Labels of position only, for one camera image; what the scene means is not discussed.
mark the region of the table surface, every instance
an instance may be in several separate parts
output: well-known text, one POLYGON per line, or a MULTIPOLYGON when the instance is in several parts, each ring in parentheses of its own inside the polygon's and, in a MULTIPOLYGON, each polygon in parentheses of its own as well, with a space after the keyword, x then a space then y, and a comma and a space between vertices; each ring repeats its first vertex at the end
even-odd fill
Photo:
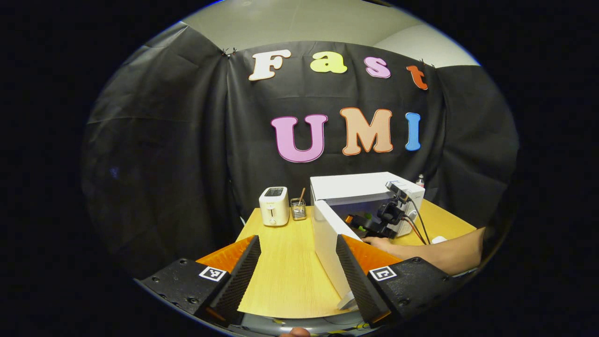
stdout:
MULTIPOLYGON (((239 305, 239 311, 275 318, 314 318, 348 312, 337 309, 341 300, 314 250, 312 206, 307 218, 281 227, 262 224, 260 209, 255 209, 237 241, 251 235, 260 237, 262 254, 239 305)), ((472 225, 446 210, 422 201, 420 215, 428 237, 447 240, 475 231, 472 225)), ((416 225, 422 232, 419 220, 416 225)), ((422 245, 414 231, 392 240, 399 245, 422 245)))

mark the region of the toaster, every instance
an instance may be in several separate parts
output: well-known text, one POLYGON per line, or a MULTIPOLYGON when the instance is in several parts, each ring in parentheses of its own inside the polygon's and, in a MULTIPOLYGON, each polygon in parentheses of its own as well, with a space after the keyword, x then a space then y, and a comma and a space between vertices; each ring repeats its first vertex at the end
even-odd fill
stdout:
POLYGON ((260 198, 262 223, 266 226, 283 226, 289 221, 289 194, 286 187, 269 187, 260 198))

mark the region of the pink letter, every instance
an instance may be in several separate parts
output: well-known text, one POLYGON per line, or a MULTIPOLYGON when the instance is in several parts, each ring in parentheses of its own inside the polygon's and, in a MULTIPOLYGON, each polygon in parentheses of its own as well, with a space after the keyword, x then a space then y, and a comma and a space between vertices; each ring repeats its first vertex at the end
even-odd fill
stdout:
POLYGON ((391 76, 391 72, 385 65, 387 63, 383 59, 367 57, 364 59, 366 64, 366 71, 372 77, 380 77, 382 79, 388 79, 391 76))
POLYGON ((322 155, 325 150, 324 125, 328 120, 325 115, 310 115, 304 118, 310 124, 312 134, 312 147, 307 150, 298 150, 295 147, 294 125, 298 123, 295 117, 279 117, 270 122, 277 135, 277 149, 285 160, 292 163, 307 163, 322 155))

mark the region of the utensil holder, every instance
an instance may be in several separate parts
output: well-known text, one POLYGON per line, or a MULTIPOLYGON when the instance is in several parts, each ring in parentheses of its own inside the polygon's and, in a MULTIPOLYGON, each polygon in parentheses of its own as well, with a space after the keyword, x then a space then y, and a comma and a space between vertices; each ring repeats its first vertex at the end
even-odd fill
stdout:
POLYGON ((294 220, 304 220, 307 218, 304 199, 291 199, 291 215, 294 220))

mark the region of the hand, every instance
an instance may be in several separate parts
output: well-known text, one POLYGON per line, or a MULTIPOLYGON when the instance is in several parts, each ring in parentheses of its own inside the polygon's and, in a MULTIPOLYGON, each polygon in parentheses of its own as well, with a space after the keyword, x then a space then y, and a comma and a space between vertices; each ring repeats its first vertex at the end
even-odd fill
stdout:
POLYGON ((391 240, 382 237, 367 236, 363 237, 362 241, 369 243, 371 246, 387 253, 391 253, 392 247, 394 247, 394 244, 391 243, 391 240))
POLYGON ((310 332, 303 327, 294 327, 289 333, 282 333, 279 337, 310 337, 310 332))

